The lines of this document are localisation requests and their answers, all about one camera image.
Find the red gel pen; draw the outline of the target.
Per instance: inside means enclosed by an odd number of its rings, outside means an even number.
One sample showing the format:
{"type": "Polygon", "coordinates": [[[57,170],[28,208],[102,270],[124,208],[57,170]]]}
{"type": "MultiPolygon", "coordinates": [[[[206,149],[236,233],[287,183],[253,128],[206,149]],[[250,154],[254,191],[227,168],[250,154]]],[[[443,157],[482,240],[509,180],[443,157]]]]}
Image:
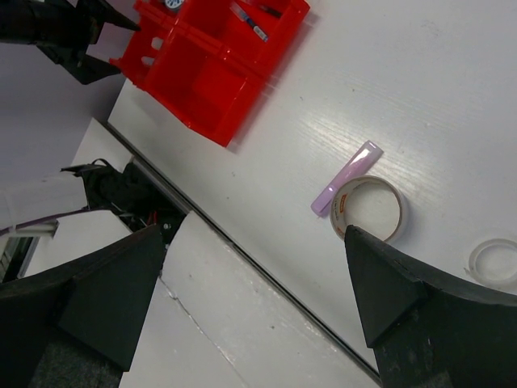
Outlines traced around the red gel pen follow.
{"type": "Polygon", "coordinates": [[[267,14],[272,15],[277,19],[279,19],[282,16],[282,13],[280,11],[278,11],[270,6],[261,4],[261,5],[258,5],[258,8],[261,11],[266,12],[267,14]]]}

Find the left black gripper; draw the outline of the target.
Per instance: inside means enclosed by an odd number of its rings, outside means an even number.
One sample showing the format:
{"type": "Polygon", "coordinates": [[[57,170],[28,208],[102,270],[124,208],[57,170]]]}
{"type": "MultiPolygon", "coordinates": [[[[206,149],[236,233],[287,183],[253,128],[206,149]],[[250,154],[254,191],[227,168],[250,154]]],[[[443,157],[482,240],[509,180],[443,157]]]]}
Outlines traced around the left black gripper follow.
{"type": "MultiPolygon", "coordinates": [[[[140,30],[105,0],[91,1],[90,11],[99,22],[140,30]]],[[[97,23],[67,1],[2,1],[1,42],[34,45],[50,59],[65,61],[62,67],[82,85],[121,73],[111,63],[84,56],[97,42],[97,23]]]]}

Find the purple glue stick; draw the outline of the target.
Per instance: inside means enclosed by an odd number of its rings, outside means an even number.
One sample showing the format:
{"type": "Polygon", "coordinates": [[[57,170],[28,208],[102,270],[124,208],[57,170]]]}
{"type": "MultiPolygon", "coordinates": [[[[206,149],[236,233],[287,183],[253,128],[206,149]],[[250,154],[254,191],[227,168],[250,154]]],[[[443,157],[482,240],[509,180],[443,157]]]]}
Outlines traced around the purple glue stick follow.
{"type": "Polygon", "coordinates": [[[384,151],[372,141],[366,141],[347,161],[344,167],[325,186],[310,205],[311,210],[319,217],[325,217],[336,192],[351,179],[365,175],[381,158],[384,151]]]}

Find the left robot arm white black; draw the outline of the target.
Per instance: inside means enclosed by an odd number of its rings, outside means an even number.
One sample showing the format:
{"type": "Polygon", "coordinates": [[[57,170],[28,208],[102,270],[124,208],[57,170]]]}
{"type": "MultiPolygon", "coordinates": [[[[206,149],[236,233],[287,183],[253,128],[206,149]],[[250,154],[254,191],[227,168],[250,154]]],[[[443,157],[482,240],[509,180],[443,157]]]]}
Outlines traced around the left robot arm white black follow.
{"type": "MultiPolygon", "coordinates": [[[[131,31],[139,26],[107,1],[3,1],[1,41],[36,46],[82,85],[120,73],[88,55],[103,26],[131,31]]],[[[69,215],[107,210],[130,230],[157,225],[164,243],[174,237],[184,214],[133,165],[116,170],[107,160],[66,167],[56,175],[1,190],[1,232],[7,234],[69,215]]]]}

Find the small clear tape roll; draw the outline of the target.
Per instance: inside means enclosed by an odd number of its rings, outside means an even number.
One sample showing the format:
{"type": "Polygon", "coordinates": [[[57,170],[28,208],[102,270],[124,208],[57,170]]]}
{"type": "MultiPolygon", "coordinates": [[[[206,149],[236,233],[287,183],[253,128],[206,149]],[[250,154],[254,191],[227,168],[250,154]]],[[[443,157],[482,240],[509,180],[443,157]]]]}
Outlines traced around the small clear tape roll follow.
{"type": "Polygon", "coordinates": [[[468,260],[469,275],[492,289],[516,286],[516,241],[492,238],[477,245],[468,260]]]}

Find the large clear tape roll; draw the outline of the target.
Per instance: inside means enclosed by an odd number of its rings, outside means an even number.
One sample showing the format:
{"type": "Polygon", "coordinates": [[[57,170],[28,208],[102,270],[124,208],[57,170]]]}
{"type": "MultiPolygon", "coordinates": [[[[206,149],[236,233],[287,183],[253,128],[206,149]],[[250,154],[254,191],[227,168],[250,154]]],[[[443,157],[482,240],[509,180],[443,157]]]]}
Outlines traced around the large clear tape roll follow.
{"type": "Polygon", "coordinates": [[[389,181],[364,175],[345,183],[330,203],[330,224],[345,237],[348,226],[358,226],[385,243],[399,239],[410,218],[406,197],[389,181]]]}

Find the blue white putty jar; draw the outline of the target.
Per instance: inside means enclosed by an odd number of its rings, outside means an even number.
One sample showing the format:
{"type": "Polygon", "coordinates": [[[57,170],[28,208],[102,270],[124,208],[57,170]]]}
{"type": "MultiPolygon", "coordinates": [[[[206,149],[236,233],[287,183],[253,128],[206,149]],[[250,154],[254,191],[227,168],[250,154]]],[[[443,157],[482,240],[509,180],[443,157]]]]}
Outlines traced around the blue white putty jar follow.
{"type": "Polygon", "coordinates": [[[164,0],[163,3],[168,10],[177,12],[181,9],[185,0],[164,0]]]}

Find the blue gel pen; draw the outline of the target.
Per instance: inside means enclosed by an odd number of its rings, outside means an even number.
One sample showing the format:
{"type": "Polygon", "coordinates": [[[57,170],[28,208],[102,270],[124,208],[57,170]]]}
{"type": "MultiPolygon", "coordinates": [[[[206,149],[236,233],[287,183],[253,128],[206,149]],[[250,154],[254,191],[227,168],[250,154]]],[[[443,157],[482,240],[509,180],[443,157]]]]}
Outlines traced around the blue gel pen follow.
{"type": "Polygon", "coordinates": [[[233,1],[230,9],[237,16],[237,18],[248,25],[263,42],[268,41],[269,37],[267,33],[244,11],[244,9],[237,2],[233,1]]]}

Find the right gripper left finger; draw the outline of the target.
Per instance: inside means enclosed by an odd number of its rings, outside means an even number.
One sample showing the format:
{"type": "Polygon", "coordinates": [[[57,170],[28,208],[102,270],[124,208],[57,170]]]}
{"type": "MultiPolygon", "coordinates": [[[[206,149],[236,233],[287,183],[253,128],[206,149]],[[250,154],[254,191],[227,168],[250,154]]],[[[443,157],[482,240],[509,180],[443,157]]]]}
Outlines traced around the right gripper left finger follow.
{"type": "Polygon", "coordinates": [[[117,387],[165,259],[158,226],[1,286],[3,387],[117,387]]]}

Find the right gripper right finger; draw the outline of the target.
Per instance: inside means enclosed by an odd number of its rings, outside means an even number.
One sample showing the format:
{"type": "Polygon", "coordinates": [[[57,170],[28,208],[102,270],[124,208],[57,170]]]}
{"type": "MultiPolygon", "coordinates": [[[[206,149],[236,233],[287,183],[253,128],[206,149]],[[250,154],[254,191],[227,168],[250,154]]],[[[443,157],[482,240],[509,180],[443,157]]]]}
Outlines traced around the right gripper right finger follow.
{"type": "Polygon", "coordinates": [[[516,297],[345,232],[364,338],[383,387],[514,387],[516,297]]]}

